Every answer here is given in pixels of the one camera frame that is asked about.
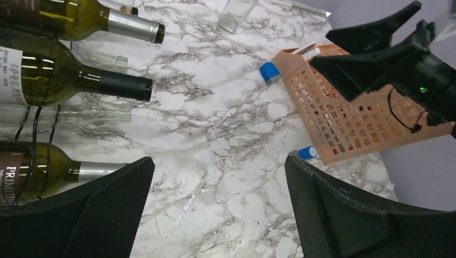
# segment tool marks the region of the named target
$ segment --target black cable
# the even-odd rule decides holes
[[[25,111],[24,119],[22,119],[22,123],[20,123],[20,127],[17,130],[16,136],[15,136],[15,141],[19,140],[20,133],[24,129],[25,123],[27,122],[27,119],[29,118],[30,114],[30,106],[27,107],[27,111]]]
[[[25,191],[25,188],[27,187],[30,177],[32,175],[33,165],[35,163],[35,156],[37,154],[38,120],[40,118],[41,109],[42,109],[42,106],[39,106],[37,109],[37,112],[35,113],[35,119],[33,120],[33,132],[32,132],[32,151],[30,153],[30,161],[28,162],[27,175],[25,176],[24,183],[22,184],[22,187],[20,188],[18,195],[14,199],[13,207],[17,206],[22,194]]]
[[[62,108],[61,105],[57,106],[57,113],[55,114],[55,120],[52,125],[52,131],[51,135],[49,136],[49,144],[52,144],[52,140],[54,139],[54,133],[55,133],[55,125],[59,122],[59,116],[60,116],[60,109]]]
[[[389,112],[391,113],[391,115],[399,122],[399,124],[401,124],[403,127],[407,128],[411,133],[416,133],[416,132],[419,132],[421,130],[421,128],[423,128],[418,122],[419,120],[421,119],[421,116],[423,116],[424,112],[426,110],[423,110],[421,111],[421,113],[418,115],[418,119],[416,120],[416,123],[413,127],[409,127],[407,126],[406,124],[404,124],[403,121],[401,121],[399,119],[399,117],[396,116],[396,114],[394,114],[393,112],[393,108],[391,107],[391,94],[393,93],[393,90],[394,88],[392,88],[389,93],[388,93],[388,97],[387,97],[387,100],[388,100],[388,107],[389,107]]]

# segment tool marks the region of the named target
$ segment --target white marble surface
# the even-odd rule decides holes
[[[325,18],[261,0],[230,35],[216,26],[225,0],[131,3],[166,25],[163,45],[106,33],[91,39],[127,56],[129,73],[155,80],[156,99],[128,100],[130,124],[58,130],[54,144],[75,160],[153,158],[131,257],[302,257],[283,165],[289,151],[312,143],[282,82],[266,86],[258,69],[282,48],[325,42]],[[48,131],[40,128],[39,138]],[[1,137],[12,132],[3,128]],[[311,163],[395,198],[379,154]]]

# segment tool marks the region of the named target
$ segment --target white label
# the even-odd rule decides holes
[[[22,51],[0,46],[0,102],[27,105],[22,93]]]

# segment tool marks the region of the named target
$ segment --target clear glass bottle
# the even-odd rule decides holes
[[[235,34],[241,24],[252,12],[259,0],[228,0],[220,18],[218,26]]]
[[[36,113],[36,106],[30,107],[28,119],[24,125],[25,128],[32,128],[33,118]],[[61,105],[58,112],[58,106],[46,106],[42,109],[39,119],[39,125],[52,126],[55,122],[55,116],[58,112],[59,122],[57,126],[80,126],[84,127],[93,123],[130,123],[131,122],[131,105],[114,104],[100,101],[95,98],[81,100],[79,105]],[[27,106],[3,104],[0,105],[0,125],[18,127],[21,125]]]
[[[127,72],[128,58],[124,56],[115,56],[97,51],[90,46],[87,40],[71,41],[69,45],[75,57],[86,66],[123,74]]]

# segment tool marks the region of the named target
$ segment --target mesh basket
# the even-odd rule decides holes
[[[321,56],[344,55],[336,45],[318,46]],[[453,125],[426,126],[425,116],[418,133],[410,133],[390,114],[387,96],[391,85],[363,94],[352,102],[342,95],[311,67],[302,55],[292,54],[295,49],[284,49],[273,63],[283,77],[291,100],[295,104],[305,128],[324,164],[383,151],[449,134]],[[424,109],[410,98],[396,91],[391,95],[395,114],[413,127]]]

